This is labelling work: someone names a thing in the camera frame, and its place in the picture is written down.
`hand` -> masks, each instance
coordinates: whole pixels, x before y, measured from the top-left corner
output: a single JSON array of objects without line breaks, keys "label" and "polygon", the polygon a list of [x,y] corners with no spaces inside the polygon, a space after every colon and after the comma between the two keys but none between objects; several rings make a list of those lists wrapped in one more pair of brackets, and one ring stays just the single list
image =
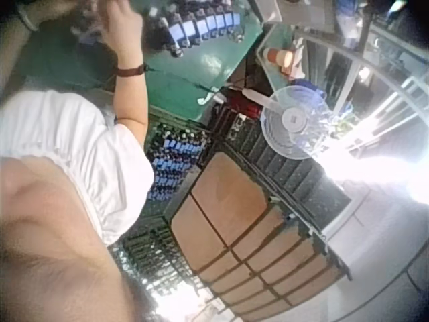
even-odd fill
[{"label": "hand", "polygon": [[70,13],[78,5],[78,0],[39,0],[28,5],[29,20],[36,26],[48,20],[58,19]]},{"label": "hand", "polygon": [[129,0],[100,0],[98,12],[103,24],[103,40],[116,52],[118,68],[142,65],[143,18],[134,12]]}]

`wooden panel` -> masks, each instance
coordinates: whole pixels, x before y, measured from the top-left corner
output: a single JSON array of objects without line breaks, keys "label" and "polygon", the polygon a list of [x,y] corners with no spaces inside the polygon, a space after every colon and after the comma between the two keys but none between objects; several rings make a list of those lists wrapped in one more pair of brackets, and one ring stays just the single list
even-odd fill
[{"label": "wooden panel", "polygon": [[283,312],[289,308],[290,306],[285,301],[278,300],[271,305],[242,316],[242,319],[245,321],[260,321],[261,319],[271,317],[272,315]]},{"label": "wooden panel", "polygon": [[224,278],[218,280],[214,283],[211,288],[218,293],[225,292],[231,287],[243,282],[251,276],[250,270],[246,265],[239,266],[236,270],[233,270],[231,273],[226,275]]},{"label": "wooden panel", "polygon": [[261,305],[264,305],[274,300],[275,300],[274,295],[272,295],[272,293],[267,290],[266,292],[256,295],[255,297],[252,297],[251,299],[248,299],[243,303],[234,305],[233,307],[231,307],[231,310],[235,313],[240,314],[240,313],[250,311],[256,307],[259,307]]},{"label": "wooden panel", "polygon": [[274,207],[249,234],[244,237],[233,249],[241,259],[246,258],[256,250],[264,239],[279,225],[283,223],[282,212]]},{"label": "wooden panel", "polygon": [[266,270],[261,276],[268,283],[274,283],[281,277],[289,274],[299,264],[305,262],[314,255],[314,248],[309,239],[304,240],[297,248],[282,258],[274,266]]},{"label": "wooden panel", "polygon": [[303,288],[300,288],[296,292],[289,295],[288,300],[292,303],[292,305],[300,304],[306,299],[309,299],[310,297],[324,290],[329,285],[333,284],[340,275],[341,272],[338,270],[338,268],[332,267]]},{"label": "wooden panel", "polygon": [[327,266],[328,261],[326,258],[323,255],[318,255],[313,259],[313,261],[305,265],[295,274],[275,285],[274,290],[280,295],[286,294],[287,292],[299,287],[302,283],[312,278]]},{"label": "wooden panel", "polygon": [[259,278],[254,278],[244,285],[228,292],[222,296],[222,299],[227,303],[236,303],[246,297],[251,296],[263,289],[263,283]]},{"label": "wooden panel", "polygon": [[210,161],[192,194],[228,245],[267,207],[262,188],[222,152]]},{"label": "wooden panel", "polygon": [[249,265],[259,272],[279,258],[298,240],[300,240],[298,228],[296,226],[288,228],[266,245],[259,253],[254,255],[254,257],[249,260]]},{"label": "wooden panel", "polygon": [[218,256],[224,249],[195,202],[188,197],[172,220],[172,231],[194,270]]},{"label": "wooden panel", "polygon": [[206,270],[202,271],[200,273],[200,277],[206,282],[212,282],[237,264],[238,261],[234,258],[232,253],[228,252],[219,258],[216,262],[214,262],[214,264],[209,266]]}]

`green table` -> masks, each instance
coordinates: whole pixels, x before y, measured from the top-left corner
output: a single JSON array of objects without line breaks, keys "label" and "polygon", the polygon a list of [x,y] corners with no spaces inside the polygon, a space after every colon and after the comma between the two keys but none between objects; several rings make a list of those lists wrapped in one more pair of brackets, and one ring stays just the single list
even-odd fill
[{"label": "green table", "polygon": [[[149,4],[160,8],[162,3],[165,1],[135,0],[133,5],[142,12]],[[209,89],[223,86],[262,32],[247,0],[238,0],[236,5],[245,27],[241,43],[224,36],[185,49],[182,58],[173,58],[169,52],[145,55],[147,64],[163,71],[147,73],[151,105],[184,119],[197,121],[200,118],[208,102],[200,105],[197,100],[206,98],[208,93],[190,82]],[[40,32],[34,33],[23,50],[18,67],[22,74],[36,76],[55,88],[88,89],[103,87],[111,78],[114,65],[114,56],[103,45],[77,44],[70,33],[70,22],[62,20],[46,23]]]}]

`brown leather strap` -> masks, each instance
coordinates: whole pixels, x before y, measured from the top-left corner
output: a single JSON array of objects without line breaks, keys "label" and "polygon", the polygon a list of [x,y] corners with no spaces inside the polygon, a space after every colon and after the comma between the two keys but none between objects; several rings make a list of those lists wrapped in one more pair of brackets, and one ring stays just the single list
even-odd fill
[{"label": "brown leather strap", "polygon": [[145,64],[138,66],[137,68],[131,69],[119,69],[116,68],[115,74],[118,77],[133,77],[143,75],[146,71]]}]

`white shirt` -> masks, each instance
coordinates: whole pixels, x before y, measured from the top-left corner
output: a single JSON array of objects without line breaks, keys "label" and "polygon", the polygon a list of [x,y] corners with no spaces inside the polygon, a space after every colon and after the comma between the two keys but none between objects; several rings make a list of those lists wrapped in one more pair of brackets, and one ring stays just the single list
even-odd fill
[{"label": "white shirt", "polygon": [[117,241],[137,220],[154,172],[134,135],[108,127],[85,98],[25,91],[0,109],[0,156],[46,157],[75,185],[102,241]]}]

